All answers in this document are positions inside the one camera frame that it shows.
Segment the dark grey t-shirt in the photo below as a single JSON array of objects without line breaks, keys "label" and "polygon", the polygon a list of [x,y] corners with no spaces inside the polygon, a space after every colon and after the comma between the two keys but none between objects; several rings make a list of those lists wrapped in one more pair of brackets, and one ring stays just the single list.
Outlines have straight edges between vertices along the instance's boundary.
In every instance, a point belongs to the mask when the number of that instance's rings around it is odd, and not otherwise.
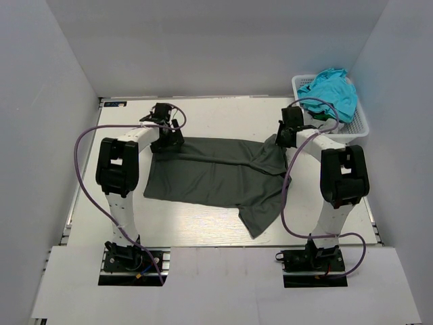
[{"label": "dark grey t-shirt", "polygon": [[279,216],[286,149],[264,142],[187,137],[177,152],[152,158],[146,198],[237,209],[252,238]]}]

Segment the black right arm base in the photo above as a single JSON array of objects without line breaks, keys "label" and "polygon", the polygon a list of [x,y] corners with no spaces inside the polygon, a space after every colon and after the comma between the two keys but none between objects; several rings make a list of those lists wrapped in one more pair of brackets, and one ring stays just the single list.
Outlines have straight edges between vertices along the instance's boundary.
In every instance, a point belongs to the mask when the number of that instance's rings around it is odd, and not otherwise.
[{"label": "black right arm base", "polygon": [[309,240],[303,249],[278,252],[282,264],[284,288],[347,287],[346,268],[339,246],[321,250]]}]

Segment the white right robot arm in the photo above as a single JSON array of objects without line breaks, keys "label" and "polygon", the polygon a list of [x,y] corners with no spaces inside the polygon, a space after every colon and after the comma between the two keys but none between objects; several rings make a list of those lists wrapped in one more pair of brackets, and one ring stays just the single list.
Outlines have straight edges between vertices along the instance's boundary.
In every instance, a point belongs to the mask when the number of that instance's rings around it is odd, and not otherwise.
[{"label": "white right robot arm", "polygon": [[[308,240],[312,248],[305,253],[306,264],[315,270],[323,269],[329,263],[330,256],[336,254],[339,238],[347,236],[342,233],[342,228],[349,213],[369,193],[363,149],[358,145],[346,146],[338,143],[306,125],[291,125],[283,121],[279,121],[275,143],[280,147],[297,149],[283,181],[283,227],[292,236]],[[284,217],[288,179],[301,152],[306,152],[320,163],[319,187],[323,206],[318,222],[309,235],[290,230]]]}]

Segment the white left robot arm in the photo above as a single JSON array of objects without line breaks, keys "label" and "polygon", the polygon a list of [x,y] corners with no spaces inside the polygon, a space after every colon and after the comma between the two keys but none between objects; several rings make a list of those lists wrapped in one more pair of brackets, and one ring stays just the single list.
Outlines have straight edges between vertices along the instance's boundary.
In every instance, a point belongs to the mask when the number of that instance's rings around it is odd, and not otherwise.
[{"label": "white left robot arm", "polygon": [[129,270],[139,268],[143,262],[143,253],[135,245],[139,234],[133,212],[133,191],[139,183],[139,155],[147,147],[153,153],[176,151],[183,142],[177,120],[149,116],[124,135],[101,141],[95,178],[114,219],[112,241],[106,242],[106,248]]}]

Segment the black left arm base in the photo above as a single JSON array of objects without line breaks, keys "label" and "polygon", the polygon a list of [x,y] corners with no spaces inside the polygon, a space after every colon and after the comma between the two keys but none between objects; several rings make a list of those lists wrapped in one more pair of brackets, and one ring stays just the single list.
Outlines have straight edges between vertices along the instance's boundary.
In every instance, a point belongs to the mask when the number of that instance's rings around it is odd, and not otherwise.
[{"label": "black left arm base", "polygon": [[99,273],[99,286],[162,286],[156,267],[146,252],[135,261],[118,257],[105,248]]}]

